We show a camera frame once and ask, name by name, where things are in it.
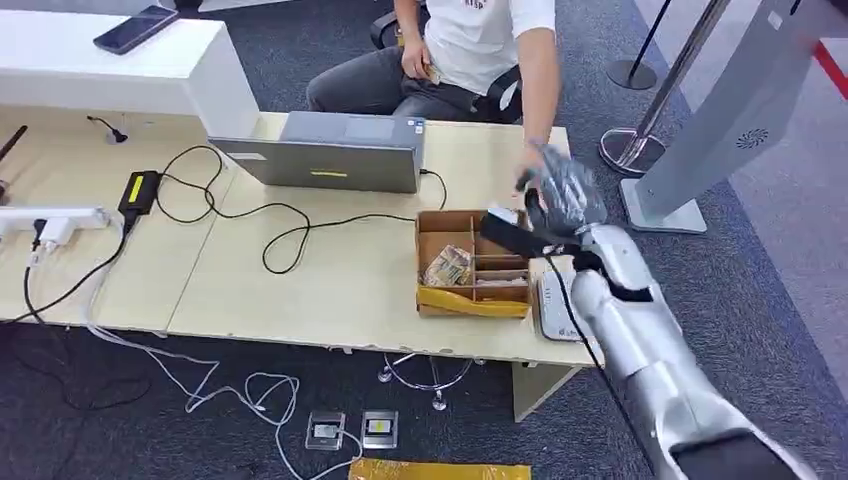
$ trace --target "white t-shirt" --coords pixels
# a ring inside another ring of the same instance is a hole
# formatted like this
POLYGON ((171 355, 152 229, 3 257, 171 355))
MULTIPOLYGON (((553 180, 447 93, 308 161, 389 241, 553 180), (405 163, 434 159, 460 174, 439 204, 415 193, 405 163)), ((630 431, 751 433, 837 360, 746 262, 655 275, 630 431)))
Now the white t-shirt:
POLYGON ((554 30, 554 0, 427 0, 424 40, 440 82, 486 95, 518 63, 515 39, 554 30))

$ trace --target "floor socket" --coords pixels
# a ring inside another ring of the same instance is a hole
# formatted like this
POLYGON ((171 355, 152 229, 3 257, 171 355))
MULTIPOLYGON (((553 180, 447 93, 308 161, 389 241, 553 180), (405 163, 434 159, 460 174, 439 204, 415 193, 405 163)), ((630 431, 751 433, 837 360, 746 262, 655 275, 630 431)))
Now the floor socket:
POLYGON ((362 448, 397 448, 398 413, 389 410, 369 410, 362 414, 362 448))
POLYGON ((312 412, 306 428, 308 450, 339 450, 342 448, 345 415, 341 412, 312 412))

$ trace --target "speaker grille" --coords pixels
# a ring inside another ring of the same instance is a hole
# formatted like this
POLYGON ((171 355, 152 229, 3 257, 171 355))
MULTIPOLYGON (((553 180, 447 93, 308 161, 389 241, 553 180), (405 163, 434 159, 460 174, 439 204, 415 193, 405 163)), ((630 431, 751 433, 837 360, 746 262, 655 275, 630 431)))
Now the speaker grille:
POLYGON ((736 148, 748 150, 759 147, 766 140, 768 140, 768 130, 764 128, 754 128, 743 133, 736 139, 736 148))

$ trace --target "smartphone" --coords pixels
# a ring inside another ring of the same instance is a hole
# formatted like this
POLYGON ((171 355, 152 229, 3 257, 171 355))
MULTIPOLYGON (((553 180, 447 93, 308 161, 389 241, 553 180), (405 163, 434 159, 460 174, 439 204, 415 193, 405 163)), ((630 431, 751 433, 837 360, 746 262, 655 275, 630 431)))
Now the smartphone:
POLYGON ((123 55, 177 20, 177 12, 151 5, 94 39, 107 52, 123 55))

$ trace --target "red rope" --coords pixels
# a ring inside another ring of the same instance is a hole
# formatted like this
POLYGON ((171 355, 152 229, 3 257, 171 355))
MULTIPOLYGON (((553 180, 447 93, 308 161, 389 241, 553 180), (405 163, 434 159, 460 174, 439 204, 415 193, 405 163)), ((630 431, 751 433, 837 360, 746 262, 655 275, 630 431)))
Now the red rope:
POLYGON ((845 76, 845 73, 836 64, 836 60, 833 59, 821 40, 816 44, 813 56, 819 61, 827 76, 833 80, 836 88, 842 93, 842 97, 848 100, 848 77, 845 76))

